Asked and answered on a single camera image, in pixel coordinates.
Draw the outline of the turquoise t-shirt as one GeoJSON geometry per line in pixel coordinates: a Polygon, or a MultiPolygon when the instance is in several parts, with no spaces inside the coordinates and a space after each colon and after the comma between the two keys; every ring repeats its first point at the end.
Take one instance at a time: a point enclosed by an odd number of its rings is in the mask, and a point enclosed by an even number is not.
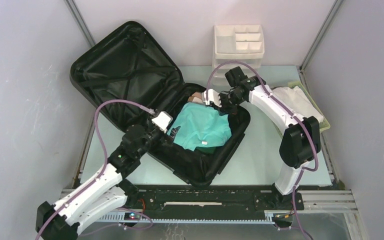
{"type": "Polygon", "coordinates": [[[222,147],[232,136],[228,115],[220,115],[212,107],[197,103],[186,103],[171,128],[181,126],[174,137],[174,144],[185,150],[196,147],[222,147]]]}

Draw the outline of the white garment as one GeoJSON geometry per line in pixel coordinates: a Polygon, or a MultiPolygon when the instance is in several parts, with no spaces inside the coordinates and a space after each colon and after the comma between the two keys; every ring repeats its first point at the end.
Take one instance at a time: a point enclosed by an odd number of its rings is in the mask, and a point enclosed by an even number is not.
{"type": "MultiPolygon", "coordinates": [[[[294,103],[293,103],[293,100],[294,100],[294,98],[297,98],[297,101],[299,101],[299,100],[303,100],[302,98],[300,98],[300,96],[299,95],[296,95],[295,93],[294,93],[294,91],[293,90],[291,90],[291,89],[289,89],[288,87],[277,87],[277,88],[275,88],[274,90],[273,90],[273,93],[274,93],[274,95],[278,98],[278,99],[280,99],[281,101],[283,101],[283,103],[284,104],[286,104],[288,107],[290,107],[291,109],[292,109],[292,107],[295,105],[294,103]]],[[[318,116],[318,122],[320,122],[320,121],[322,121],[322,116],[318,116]]]]}

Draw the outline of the black ribbed hard-shell suitcase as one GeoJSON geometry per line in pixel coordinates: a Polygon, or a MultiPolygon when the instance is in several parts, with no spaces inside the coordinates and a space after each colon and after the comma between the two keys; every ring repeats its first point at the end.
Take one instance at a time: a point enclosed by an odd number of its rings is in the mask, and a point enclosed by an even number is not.
{"type": "MultiPolygon", "coordinates": [[[[140,23],[128,21],[80,56],[70,68],[72,85],[94,106],[108,105],[102,114],[116,128],[152,127],[148,113],[121,100],[166,111],[176,118],[188,97],[205,88],[186,83],[181,70],[140,23]]],[[[159,142],[148,154],[194,187],[209,186],[245,136],[250,113],[239,106],[228,114],[232,136],[214,154],[186,150],[174,142],[159,142]]]]}

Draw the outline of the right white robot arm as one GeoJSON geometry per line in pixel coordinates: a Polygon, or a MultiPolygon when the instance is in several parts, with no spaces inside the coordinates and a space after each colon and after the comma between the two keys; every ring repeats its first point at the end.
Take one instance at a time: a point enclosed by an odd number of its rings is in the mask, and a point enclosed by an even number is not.
{"type": "Polygon", "coordinates": [[[231,89],[220,94],[222,108],[232,110],[248,102],[265,113],[282,136],[279,155],[283,164],[265,202],[277,209],[294,205],[304,172],[315,172],[319,168],[317,154],[321,150],[321,141],[318,119],[293,110],[261,77],[248,77],[239,66],[225,73],[225,78],[231,89]]]}

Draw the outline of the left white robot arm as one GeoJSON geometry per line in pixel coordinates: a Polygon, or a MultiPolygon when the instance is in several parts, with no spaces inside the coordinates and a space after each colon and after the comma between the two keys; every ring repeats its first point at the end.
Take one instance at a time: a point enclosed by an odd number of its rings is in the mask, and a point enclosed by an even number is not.
{"type": "Polygon", "coordinates": [[[36,239],[76,240],[91,224],[108,212],[138,202],[138,190],[126,178],[140,159],[166,137],[168,127],[130,126],[104,164],[86,182],[53,204],[45,201],[37,209],[36,239]]]}

